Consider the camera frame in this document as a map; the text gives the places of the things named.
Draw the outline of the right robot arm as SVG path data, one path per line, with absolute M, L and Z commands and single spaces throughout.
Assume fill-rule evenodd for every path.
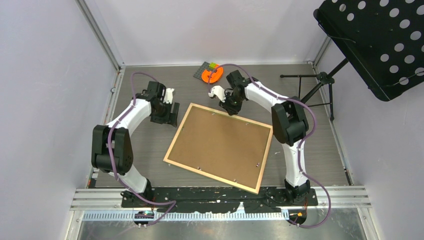
M 286 164 L 284 200 L 299 205 L 311 188 L 310 180 L 303 174 L 305 144 L 302 140 L 309 124 L 303 106 L 298 104 L 299 98 L 286 100 L 257 79 L 244 78 L 238 70 L 229 73 L 226 79 L 230 87 L 214 86 L 209 96 L 218 97 L 219 106 L 230 116 L 239 113 L 243 101 L 253 101 L 270 112 L 272 133 L 283 147 Z

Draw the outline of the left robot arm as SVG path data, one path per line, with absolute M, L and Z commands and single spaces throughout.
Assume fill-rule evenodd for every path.
M 180 104 L 173 100 L 174 93 L 173 88 L 150 81 L 118 117 L 96 125 L 92 132 L 91 165 L 116 178 L 141 207 L 148 207 L 154 197 L 150 180 L 134 166 L 131 135 L 145 119 L 176 127 Z

